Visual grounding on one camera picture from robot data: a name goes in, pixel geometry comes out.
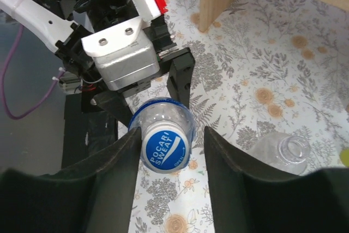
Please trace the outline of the blue label water bottle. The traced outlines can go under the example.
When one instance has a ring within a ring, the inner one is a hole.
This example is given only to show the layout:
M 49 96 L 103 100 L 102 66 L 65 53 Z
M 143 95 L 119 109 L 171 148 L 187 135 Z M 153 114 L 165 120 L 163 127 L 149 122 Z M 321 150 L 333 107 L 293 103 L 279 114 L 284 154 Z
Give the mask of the blue label water bottle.
M 196 123 L 193 114 L 182 103 L 168 97 L 153 98 L 143 103 L 134 113 L 128 130 L 141 127 L 142 133 L 155 122 L 177 124 L 186 135 L 189 145 L 196 134 Z

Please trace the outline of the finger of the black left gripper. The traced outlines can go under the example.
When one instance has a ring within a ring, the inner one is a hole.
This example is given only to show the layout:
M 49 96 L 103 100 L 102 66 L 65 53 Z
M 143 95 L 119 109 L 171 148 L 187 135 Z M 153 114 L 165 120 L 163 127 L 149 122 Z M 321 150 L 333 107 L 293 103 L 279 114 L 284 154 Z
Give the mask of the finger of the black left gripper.
M 122 94 L 116 91 L 103 91 L 91 99 L 91 104 L 113 116 L 126 127 L 129 126 L 133 113 Z
M 162 75 L 168 73 L 167 90 L 172 99 L 189 108 L 190 86 L 195 59 L 188 47 L 161 58 L 159 61 Z

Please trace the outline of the floral table mat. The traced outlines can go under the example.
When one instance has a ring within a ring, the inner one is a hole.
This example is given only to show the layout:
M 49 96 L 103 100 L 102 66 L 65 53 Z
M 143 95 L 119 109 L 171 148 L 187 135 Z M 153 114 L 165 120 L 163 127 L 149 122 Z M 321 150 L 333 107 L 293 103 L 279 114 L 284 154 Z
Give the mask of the floral table mat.
M 248 151 L 271 132 L 311 145 L 306 172 L 341 167 L 348 148 L 348 12 L 318 0 L 235 0 L 205 31 L 199 0 L 166 0 L 177 44 L 195 57 L 189 165 L 139 166 L 130 232 L 213 232 L 203 132 Z

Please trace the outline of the blue white bottle cap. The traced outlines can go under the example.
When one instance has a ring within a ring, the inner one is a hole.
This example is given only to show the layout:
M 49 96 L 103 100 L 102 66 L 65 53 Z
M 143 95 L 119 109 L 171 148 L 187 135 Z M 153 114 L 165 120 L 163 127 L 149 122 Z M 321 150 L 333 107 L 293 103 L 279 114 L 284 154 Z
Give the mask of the blue white bottle cap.
M 159 174 L 181 170 L 187 166 L 190 153 L 189 140 L 178 124 L 159 121 L 146 129 L 141 160 L 150 170 Z

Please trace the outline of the clear plastic bottle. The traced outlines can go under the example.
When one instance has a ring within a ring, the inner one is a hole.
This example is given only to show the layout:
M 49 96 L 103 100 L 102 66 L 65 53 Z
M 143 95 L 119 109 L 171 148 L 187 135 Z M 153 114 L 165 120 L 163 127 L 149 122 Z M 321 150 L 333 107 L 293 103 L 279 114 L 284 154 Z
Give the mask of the clear plastic bottle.
M 296 135 L 273 132 L 257 140 L 248 153 L 279 170 L 301 175 L 311 152 L 309 142 Z

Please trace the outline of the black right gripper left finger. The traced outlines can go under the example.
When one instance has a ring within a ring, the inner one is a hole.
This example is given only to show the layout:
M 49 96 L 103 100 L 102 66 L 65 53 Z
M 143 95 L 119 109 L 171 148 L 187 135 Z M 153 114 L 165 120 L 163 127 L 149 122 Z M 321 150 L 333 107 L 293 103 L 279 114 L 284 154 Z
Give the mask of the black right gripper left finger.
M 53 175 L 1 171 L 1 232 L 127 232 L 141 130 Z

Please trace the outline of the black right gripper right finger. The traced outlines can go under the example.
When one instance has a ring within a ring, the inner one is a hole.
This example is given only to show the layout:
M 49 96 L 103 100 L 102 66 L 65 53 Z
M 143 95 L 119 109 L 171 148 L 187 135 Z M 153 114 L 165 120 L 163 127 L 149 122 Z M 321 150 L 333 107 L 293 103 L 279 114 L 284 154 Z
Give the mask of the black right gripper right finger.
M 348 232 L 348 169 L 271 167 L 204 129 L 216 232 Z

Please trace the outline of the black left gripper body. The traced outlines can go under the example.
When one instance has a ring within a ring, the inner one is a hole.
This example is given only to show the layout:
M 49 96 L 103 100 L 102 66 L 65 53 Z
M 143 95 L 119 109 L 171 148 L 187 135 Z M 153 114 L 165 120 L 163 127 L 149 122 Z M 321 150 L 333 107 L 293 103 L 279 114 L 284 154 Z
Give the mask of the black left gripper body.
M 73 31 L 71 34 L 69 34 L 68 38 L 65 41 L 59 40 L 56 42 L 56 56 L 62 60 L 64 67 L 69 72 L 81 78 L 85 83 L 90 85 L 97 84 L 101 86 L 102 90 L 109 90 L 95 67 L 93 59 L 83 50 L 81 39 L 135 17 L 137 16 L 121 16 L 114 17 L 112 20 L 102 20 L 98 25 L 93 26 L 91 31 L 87 30 L 82 25 L 72 22 L 70 28 Z M 164 15 L 160 15 L 150 22 L 143 22 L 142 29 L 154 46 L 157 53 L 158 62 L 161 59 L 161 53 L 176 46 L 169 33 Z M 150 79 L 158 77 L 159 75 L 161 75 L 160 70 L 152 76 L 140 80 L 132 85 L 126 86 L 120 90 L 117 90 L 116 92 L 124 93 L 131 86 L 138 86 L 140 83 L 147 82 Z

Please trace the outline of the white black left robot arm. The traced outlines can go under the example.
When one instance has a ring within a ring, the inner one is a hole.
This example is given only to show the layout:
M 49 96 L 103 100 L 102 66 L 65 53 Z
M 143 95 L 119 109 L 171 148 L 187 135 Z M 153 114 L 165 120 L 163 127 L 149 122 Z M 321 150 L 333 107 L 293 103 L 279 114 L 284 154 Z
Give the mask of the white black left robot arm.
M 1 0 L 1 10 L 77 76 L 81 112 L 105 111 L 128 125 L 126 98 L 163 75 L 170 96 L 189 105 L 195 60 L 170 34 L 165 0 Z

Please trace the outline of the yellow glue bottle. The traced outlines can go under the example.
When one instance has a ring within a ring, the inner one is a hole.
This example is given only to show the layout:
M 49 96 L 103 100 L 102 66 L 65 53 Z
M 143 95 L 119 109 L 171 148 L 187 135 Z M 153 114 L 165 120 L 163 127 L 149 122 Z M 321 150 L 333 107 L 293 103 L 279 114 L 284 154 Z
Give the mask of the yellow glue bottle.
M 349 167 L 349 148 L 346 148 L 346 149 L 342 150 L 340 152 L 339 157 L 340 157 L 341 163 L 345 167 Z

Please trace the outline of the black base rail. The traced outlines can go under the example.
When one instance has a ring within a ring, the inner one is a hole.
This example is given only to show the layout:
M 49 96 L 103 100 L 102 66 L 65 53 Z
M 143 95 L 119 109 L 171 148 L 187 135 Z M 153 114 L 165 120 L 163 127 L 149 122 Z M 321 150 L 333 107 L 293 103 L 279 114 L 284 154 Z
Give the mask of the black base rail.
M 97 153 L 118 140 L 118 122 L 106 111 L 88 105 L 82 111 L 82 94 L 65 98 L 64 138 L 61 168 Z

